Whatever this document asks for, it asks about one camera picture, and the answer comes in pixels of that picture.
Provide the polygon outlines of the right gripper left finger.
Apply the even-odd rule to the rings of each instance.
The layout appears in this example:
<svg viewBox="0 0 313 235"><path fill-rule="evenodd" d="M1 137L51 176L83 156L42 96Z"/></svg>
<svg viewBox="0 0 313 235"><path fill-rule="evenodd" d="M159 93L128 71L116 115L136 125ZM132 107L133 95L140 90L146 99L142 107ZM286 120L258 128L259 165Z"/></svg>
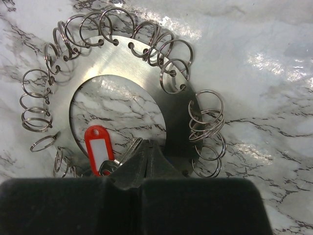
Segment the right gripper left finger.
<svg viewBox="0 0 313 235"><path fill-rule="evenodd" d="M138 235L144 144L107 177L21 178L0 186L3 235Z"/></svg>

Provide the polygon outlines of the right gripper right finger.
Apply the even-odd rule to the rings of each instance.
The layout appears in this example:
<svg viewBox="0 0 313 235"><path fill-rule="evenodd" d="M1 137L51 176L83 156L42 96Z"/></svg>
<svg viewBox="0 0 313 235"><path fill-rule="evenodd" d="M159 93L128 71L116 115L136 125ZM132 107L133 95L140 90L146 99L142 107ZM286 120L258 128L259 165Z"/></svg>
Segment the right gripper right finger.
<svg viewBox="0 0 313 235"><path fill-rule="evenodd" d="M239 178L184 177L149 146L140 186L139 235L270 235L257 187Z"/></svg>

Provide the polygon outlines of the red tag key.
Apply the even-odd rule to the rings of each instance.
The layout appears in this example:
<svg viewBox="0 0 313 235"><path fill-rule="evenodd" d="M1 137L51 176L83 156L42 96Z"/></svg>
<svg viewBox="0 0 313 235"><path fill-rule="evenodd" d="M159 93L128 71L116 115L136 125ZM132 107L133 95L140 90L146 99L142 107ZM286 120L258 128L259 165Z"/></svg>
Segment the red tag key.
<svg viewBox="0 0 313 235"><path fill-rule="evenodd" d="M112 142L106 128L100 125L89 127L84 134L91 170L95 176L107 176L129 160L142 143L142 138L134 138L126 152L116 158L113 154Z"/></svg>

